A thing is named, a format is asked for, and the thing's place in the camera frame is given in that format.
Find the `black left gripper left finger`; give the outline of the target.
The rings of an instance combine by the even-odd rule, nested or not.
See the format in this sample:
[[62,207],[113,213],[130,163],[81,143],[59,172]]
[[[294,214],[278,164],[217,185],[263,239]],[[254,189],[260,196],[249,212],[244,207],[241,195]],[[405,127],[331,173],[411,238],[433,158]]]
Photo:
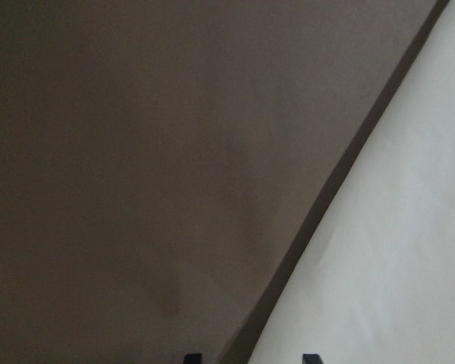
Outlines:
[[201,353],[187,353],[184,356],[184,364],[202,364]]

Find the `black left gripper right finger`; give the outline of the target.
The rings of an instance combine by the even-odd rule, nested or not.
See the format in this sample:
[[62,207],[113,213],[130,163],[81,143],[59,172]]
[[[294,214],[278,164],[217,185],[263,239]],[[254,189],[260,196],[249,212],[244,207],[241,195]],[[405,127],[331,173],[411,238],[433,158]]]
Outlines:
[[317,353],[304,353],[303,364],[322,364],[322,358]]

